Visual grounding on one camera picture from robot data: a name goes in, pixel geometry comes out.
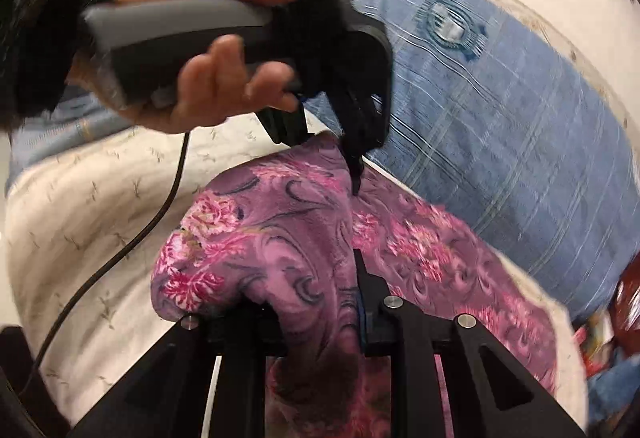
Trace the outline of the person's left hand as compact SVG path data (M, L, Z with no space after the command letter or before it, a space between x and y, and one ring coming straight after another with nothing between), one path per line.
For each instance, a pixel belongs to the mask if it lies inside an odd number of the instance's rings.
M113 0L116 5L163 0ZM262 6L277 6L296 0L240 0ZM270 61L250 74L244 59L242 39L225 35L213 41L204 53L191 58L180 70L177 103L170 108L139 104L116 111L134 125L154 131L179 134L196 127L213 127L229 117L273 108L297 109L298 101L286 87L294 70L283 62Z

